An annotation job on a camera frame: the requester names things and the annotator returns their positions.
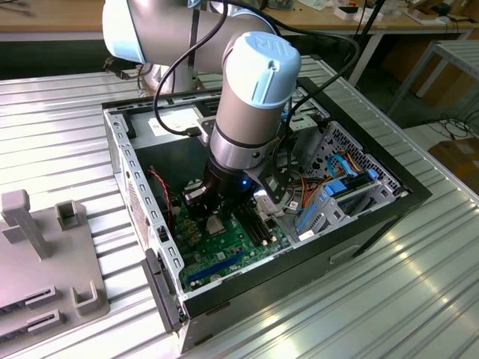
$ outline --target open computer chassis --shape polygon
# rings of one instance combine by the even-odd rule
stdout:
[[[310,79],[299,79],[296,95],[304,96],[316,89]],[[205,127],[214,121],[220,95],[220,89],[165,95],[159,107],[174,113],[193,106],[199,123]],[[304,173],[324,175],[324,169],[313,164],[316,158],[322,161],[319,158],[323,154],[318,151],[346,147],[359,165],[379,174],[390,194],[394,194],[393,200],[374,211],[363,211],[354,220],[348,217],[349,221],[306,240],[292,233],[294,227],[285,221],[287,248],[222,280],[188,291],[180,280],[185,264],[162,215],[148,169],[153,166],[168,184],[184,187],[189,180],[201,178],[207,149],[197,138],[161,132],[151,101],[142,98],[112,102],[103,105],[103,113],[113,172],[146,253],[142,265],[165,330],[178,333],[182,352],[361,255],[431,195],[339,106],[320,93],[300,109],[301,116],[291,124],[299,133],[294,156],[309,164]],[[324,132],[318,132],[318,123],[331,124],[326,134],[333,141],[314,143],[325,136],[318,136]]]

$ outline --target wire bundle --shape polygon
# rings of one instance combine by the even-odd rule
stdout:
[[[427,126],[430,127],[434,132],[437,132],[440,135],[451,139],[452,141],[455,141],[457,138],[467,138],[469,136],[479,138],[479,127],[472,123],[472,121],[476,119],[476,117],[472,116],[474,114],[477,114],[478,112],[479,109],[473,111],[471,114],[468,115],[468,117],[465,118],[465,120],[458,120],[445,113],[442,113],[438,120],[429,120],[426,121],[425,124],[427,124]],[[445,134],[441,130],[432,127],[431,123],[439,123],[441,127],[447,132],[447,134]],[[463,131],[464,133],[453,132],[451,131],[451,127]]]
[[[168,194],[168,189],[166,188],[165,181],[163,181],[163,178],[161,178],[155,171],[153,170],[148,170],[151,174],[153,174],[157,180],[162,184],[163,191],[165,192],[165,199],[166,199],[166,206],[168,210],[168,226],[171,227],[171,201],[170,201],[170,195]]]

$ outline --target black connector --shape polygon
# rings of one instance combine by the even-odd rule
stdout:
[[[184,133],[189,137],[201,136],[201,130],[198,127],[190,127],[189,129],[185,129]]]
[[[158,236],[159,236],[159,240],[162,242],[167,242],[170,240],[170,238],[168,237],[168,234],[166,233],[166,229],[163,226],[158,228]]]

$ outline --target ribbed metal surface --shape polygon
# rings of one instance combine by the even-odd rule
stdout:
[[[317,84],[331,72],[303,58]],[[221,76],[202,76],[208,87]],[[362,257],[211,339],[185,358],[477,358],[477,196],[448,179],[346,82],[326,91],[433,197]],[[138,261],[115,185],[99,103],[137,96],[107,74],[0,82],[0,191],[26,188],[33,209],[86,205],[111,312],[19,358],[175,358]]]
[[[434,51],[479,81],[479,40],[438,41]]]

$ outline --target cardboard box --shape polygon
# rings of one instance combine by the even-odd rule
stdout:
[[[439,142],[429,153],[479,194],[479,139]]]

